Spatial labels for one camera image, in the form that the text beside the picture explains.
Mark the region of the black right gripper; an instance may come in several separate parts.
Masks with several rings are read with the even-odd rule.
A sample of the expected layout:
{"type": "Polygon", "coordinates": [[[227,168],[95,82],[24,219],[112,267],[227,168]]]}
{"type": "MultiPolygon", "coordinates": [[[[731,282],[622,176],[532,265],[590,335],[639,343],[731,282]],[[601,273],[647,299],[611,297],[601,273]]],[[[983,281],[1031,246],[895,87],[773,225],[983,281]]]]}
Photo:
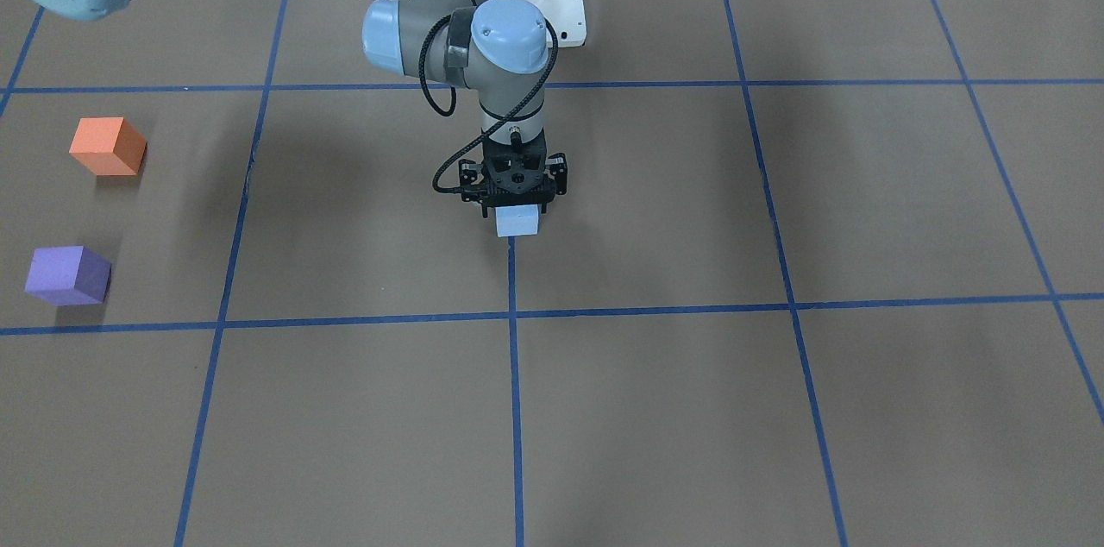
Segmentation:
{"type": "Polygon", "coordinates": [[[459,161],[459,196],[477,204],[482,215],[490,209],[537,206],[540,214],[555,197],[567,193],[567,156],[549,155],[545,141],[481,143],[482,161],[459,161]]]}

